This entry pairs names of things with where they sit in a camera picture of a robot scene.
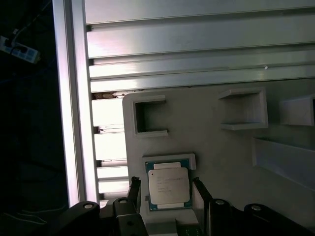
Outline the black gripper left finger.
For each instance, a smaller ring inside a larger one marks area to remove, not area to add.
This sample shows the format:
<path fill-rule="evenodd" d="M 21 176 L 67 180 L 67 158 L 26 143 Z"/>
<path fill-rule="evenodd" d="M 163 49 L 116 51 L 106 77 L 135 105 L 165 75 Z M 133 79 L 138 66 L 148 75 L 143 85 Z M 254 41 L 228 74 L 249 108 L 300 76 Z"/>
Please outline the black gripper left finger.
<path fill-rule="evenodd" d="M 54 236 L 147 236 L 140 207 L 141 180 L 131 178 L 126 197 L 101 208 L 95 202 L 80 202 L 53 222 Z"/>

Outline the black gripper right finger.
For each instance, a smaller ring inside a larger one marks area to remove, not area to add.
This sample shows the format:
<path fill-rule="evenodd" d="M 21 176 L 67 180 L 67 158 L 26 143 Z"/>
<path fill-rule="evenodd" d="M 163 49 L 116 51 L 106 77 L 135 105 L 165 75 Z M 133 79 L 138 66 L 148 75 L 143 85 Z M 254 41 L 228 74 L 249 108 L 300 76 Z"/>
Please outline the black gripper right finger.
<path fill-rule="evenodd" d="M 204 236 L 313 236 L 315 233 L 262 204 L 239 210 L 192 181 L 192 209 Z"/>

